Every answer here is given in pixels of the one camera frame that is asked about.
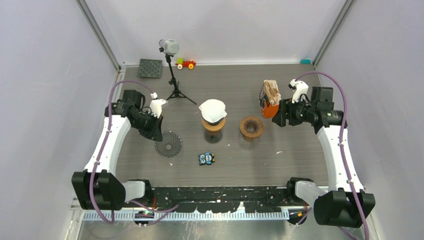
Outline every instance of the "blue toy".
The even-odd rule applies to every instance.
[[[215,156],[213,153],[207,152],[205,154],[199,154],[199,164],[202,165],[212,165],[215,163]]]

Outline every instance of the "white backdrop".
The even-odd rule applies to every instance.
[[[357,1],[318,65],[346,92],[349,147],[382,240],[423,239],[423,13],[422,0]]]
[[[198,63],[299,63],[313,60],[344,0],[93,0],[127,65],[176,57]]]
[[[116,70],[74,0],[0,7],[0,239],[62,240]]]

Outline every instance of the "tripod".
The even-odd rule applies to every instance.
[[[169,70],[171,71],[171,80],[168,82],[169,85],[173,85],[173,91],[172,94],[166,99],[188,99],[190,100],[190,102],[194,103],[195,105],[197,105],[197,103],[195,103],[193,100],[191,100],[188,96],[184,95],[181,90],[178,88],[179,85],[179,81],[177,81],[174,77],[174,72],[172,71],[172,67],[171,67],[171,57],[173,57],[173,55],[168,55],[167,53],[165,53],[165,58],[166,58],[166,62],[169,65]]]

